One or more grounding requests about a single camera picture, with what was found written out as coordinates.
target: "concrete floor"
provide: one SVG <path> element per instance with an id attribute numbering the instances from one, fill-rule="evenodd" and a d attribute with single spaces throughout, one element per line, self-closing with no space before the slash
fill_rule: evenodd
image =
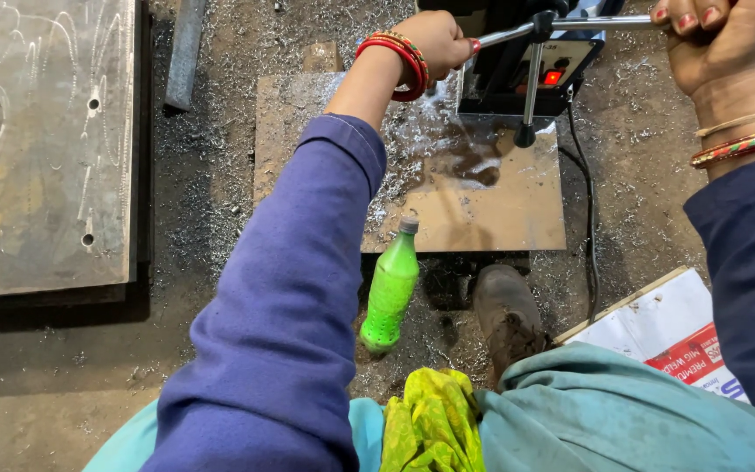
<path id="1" fill-rule="evenodd" d="M 154 286 L 131 302 L 93 307 L 87 315 L 0 312 L 0 471 L 81 469 L 158 396 L 166 376 L 193 357 L 189 324 L 211 299 L 235 229 L 251 213 L 256 78 L 299 71 L 301 47 L 316 41 L 335 40 L 350 57 L 355 39 L 411 9 L 375 3 L 292 0 L 276 14 L 272 2 L 209 2 L 194 108 L 172 118 L 157 113 Z M 642 13 L 649 3 L 631 4 L 632 12 Z M 174 7 L 173 0 L 153 6 L 157 97 Z M 612 35 L 587 75 L 576 105 L 597 185 L 606 306 L 679 265 L 705 273 L 700 240 L 681 207 L 705 177 L 686 165 L 697 150 L 696 121 L 670 79 L 662 38 Z M 562 145 L 572 149 L 563 121 L 560 129 Z M 518 257 L 531 270 L 544 320 L 555 333 L 580 322 L 587 304 L 584 183 L 569 161 L 562 170 L 570 249 L 500 254 Z M 237 215 L 233 206 L 241 209 Z M 428 258 L 425 266 L 449 272 L 456 261 Z M 452 365 L 478 386 L 489 383 L 476 320 L 465 306 L 442 306 L 425 292 L 423 283 L 396 353 L 372 359 L 358 352 L 352 395 L 385 401 L 422 365 Z"/>

